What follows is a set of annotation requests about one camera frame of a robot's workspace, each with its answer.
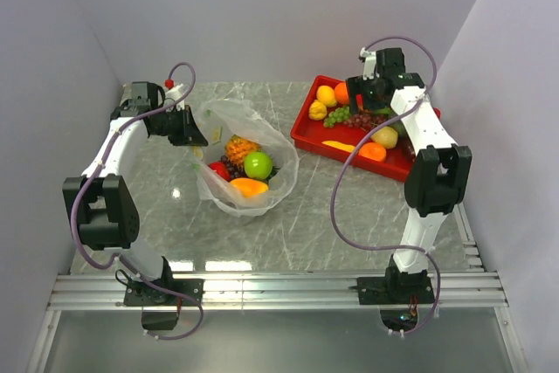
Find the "orange fake pineapple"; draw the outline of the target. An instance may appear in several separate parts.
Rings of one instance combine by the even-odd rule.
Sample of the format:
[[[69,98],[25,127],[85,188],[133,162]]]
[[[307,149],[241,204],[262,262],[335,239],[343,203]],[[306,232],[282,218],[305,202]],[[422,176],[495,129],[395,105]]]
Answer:
[[[259,152],[261,146],[244,137],[234,135],[225,145],[225,155],[227,159],[237,168],[244,166],[245,158],[253,153]]]

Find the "purple fake grape bunch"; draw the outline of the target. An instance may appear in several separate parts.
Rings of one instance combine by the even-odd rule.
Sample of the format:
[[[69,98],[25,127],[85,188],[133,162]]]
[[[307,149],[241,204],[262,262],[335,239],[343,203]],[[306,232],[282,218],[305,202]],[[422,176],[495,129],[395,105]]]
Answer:
[[[222,155],[220,161],[225,165],[231,180],[245,177],[244,168],[232,162],[226,155]]]

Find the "clear plastic bag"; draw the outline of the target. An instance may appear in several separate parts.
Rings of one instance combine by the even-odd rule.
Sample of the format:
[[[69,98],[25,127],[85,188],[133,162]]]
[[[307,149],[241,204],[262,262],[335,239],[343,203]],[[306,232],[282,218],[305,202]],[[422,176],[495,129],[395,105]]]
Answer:
[[[293,144],[245,100],[210,100],[195,114],[209,144],[192,152],[201,200],[235,217],[264,215],[292,192]]]

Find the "green fake apple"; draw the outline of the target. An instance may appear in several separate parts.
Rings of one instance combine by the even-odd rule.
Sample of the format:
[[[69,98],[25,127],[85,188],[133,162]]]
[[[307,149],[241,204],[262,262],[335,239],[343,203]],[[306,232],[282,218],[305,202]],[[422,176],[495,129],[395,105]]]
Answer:
[[[248,177],[264,181],[273,171],[273,160],[264,152],[252,152],[244,159],[244,171]]]

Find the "yellow orange fake mango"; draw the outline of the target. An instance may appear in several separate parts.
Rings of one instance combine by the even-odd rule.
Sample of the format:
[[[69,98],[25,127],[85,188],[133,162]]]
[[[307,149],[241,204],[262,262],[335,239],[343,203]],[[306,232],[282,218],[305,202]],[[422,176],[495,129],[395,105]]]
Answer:
[[[239,177],[232,179],[230,181],[230,184],[238,189],[246,198],[255,197],[269,190],[269,187],[265,182],[249,177]]]

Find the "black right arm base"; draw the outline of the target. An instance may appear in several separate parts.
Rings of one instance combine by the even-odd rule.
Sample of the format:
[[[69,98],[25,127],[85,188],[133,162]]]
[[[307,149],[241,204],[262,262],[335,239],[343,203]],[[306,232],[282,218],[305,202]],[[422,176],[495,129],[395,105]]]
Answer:
[[[359,277],[354,289],[362,306],[431,304],[435,294],[431,279],[422,274],[403,277]]]

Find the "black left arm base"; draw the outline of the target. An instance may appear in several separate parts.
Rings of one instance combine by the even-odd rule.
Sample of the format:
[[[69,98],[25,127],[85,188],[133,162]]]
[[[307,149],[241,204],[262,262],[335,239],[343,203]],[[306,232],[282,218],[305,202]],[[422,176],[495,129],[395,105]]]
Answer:
[[[204,281],[201,279],[173,280],[172,294],[162,292],[141,281],[129,281],[123,306],[141,310],[141,325],[147,331],[173,330],[184,307],[202,302]]]

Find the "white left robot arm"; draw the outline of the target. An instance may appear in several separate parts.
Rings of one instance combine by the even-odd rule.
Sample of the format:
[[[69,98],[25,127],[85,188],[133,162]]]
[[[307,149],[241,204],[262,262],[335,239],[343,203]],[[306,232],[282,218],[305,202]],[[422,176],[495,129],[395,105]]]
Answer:
[[[93,162],[62,186],[72,239],[89,266],[107,270],[123,264],[157,305],[176,294],[169,262],[139,238],[139,212],[125,178],[141,146],[151,136],[175,147],[205,147],[185,99],[184,84],[147,81],[130,85],[130,96],[110,114],[108,134]]]

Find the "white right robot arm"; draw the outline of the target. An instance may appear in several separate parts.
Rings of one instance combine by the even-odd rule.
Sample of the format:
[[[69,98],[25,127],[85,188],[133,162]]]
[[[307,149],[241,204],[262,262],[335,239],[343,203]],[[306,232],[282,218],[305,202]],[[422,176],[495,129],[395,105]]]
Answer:
[[[388,106],[403,124],[415,159],[404,182],[409,206],[402,240],[391,257],[384,282],[389,299],[404,302],[429,267],[425,255],[434,245],[441,225],[466,192],[472,152],[448,134],[431,105],[426,86],[417,73],[406,71],[401,48],[360,51],[361,76],[346,80],[350,110],[358,110],[362,96],[369,111]]]

